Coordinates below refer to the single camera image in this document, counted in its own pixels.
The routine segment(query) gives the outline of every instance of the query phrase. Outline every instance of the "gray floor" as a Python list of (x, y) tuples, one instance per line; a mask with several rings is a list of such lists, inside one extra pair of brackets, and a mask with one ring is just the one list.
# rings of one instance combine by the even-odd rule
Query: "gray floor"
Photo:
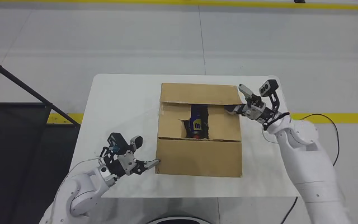
[[(355, 11), (198, 6), (2, 4), (0, 62), (67, 113), (98, 73), (274, 75), (295, 113), (356, 113)], [(0, 101), (34, 101), (0, 77)], [(336, 153), (334, 129), (319, 125)], [(358, 221), (358, 125), (338, 125), (342, 190)], [(182, 211), (213, 223), (279, 223), (294, 198), (104, 199), (92, 221), (143, 223)], [(287, 223), (309, 223), (298, 201)]]

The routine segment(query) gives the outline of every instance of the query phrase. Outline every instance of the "box opening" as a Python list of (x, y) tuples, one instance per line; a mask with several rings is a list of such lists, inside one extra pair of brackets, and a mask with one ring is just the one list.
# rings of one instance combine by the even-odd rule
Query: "box opening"
[(185, 138), (209, 139), (208, 106), (191, 105), (189, 120), (182, 120), (186, 130)]

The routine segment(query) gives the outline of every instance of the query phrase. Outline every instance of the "metal pole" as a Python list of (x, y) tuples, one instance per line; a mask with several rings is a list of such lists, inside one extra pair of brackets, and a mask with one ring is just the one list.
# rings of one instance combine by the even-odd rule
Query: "metal pole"
[(69, 120), (72, 124), (79, 126), (80, 124), (78, 122), (76, 122), (75, 120), (73, 120), (70, 116), (68, 116), (65, 112), (63, 112), (62, 110), (60, 110), (57, 106), (53, 105), (50, 101), (48, 101), (46, 98), (44, 98), (43, 96), (41, 96), (40, 94), (38, 94), (35, 90), (33, 90), (30, 86), (28, 86), (27, 84), (23, 83), (21, 80), (19, 80), (18, 78), (16, 78), (13, 74), (11, 74), (8, 70), (4, 69), (2, 66), (0, 66), (0, 73), (3, 74), (5, 77), (7, 77), (9, 80), (11, 80), (12, 82), (14, 82), (15, 84), (17, 84), (18, 86), (20, 86), (21, 88), (23, 88), (24, 90), (26, 90), (29, 94), (31, 94), (32, 96), (35, 96), (38, 100), (40, 100), (41, 102), (43, 102), (46, 106), (51, 107), (54, 111), (56, 111), (57, 113), (59, 113), (61, 116), (63, 116), (64, 118), (66, 118), (67, 120)]

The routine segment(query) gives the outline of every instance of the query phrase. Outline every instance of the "black stand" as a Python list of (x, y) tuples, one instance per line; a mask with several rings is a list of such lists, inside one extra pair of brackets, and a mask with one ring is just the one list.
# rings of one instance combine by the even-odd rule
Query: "black stand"
[[(39, 223), (69, 170), (81, 125), (2, 66), (0, 73), (41, 101), (0, 102), (0, 223)], [(52, 110), (71, 124), (47, 124)]]

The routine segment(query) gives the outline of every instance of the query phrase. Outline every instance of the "can label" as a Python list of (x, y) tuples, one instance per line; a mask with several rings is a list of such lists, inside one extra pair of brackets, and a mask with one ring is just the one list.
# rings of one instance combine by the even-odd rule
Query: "can label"
[(197, 118), (192, 122), (192, 130), (193, 131), (202, 130), (202, 128), (201, 128), (201, 119), (200, 118)]

